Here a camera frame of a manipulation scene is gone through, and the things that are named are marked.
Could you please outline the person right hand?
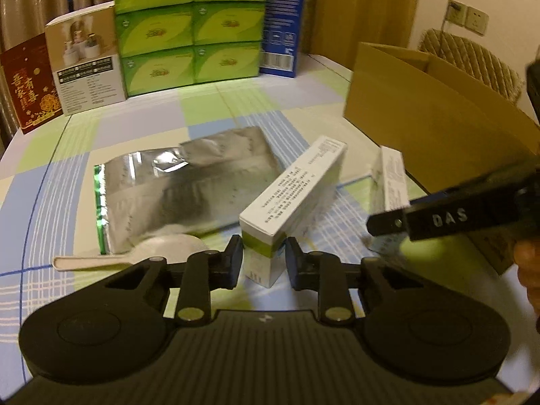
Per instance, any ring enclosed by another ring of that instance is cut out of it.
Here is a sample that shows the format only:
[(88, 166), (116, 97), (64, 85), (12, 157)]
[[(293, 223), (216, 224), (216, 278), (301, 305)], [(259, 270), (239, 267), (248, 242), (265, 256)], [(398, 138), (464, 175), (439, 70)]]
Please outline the person right hand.
[(513, 261), (518, 267), (518, 280), (526, 289), (528, 301), (533, 306), (535, 313), (539, 315), (539, 238), (518, 241), (514, 246)]

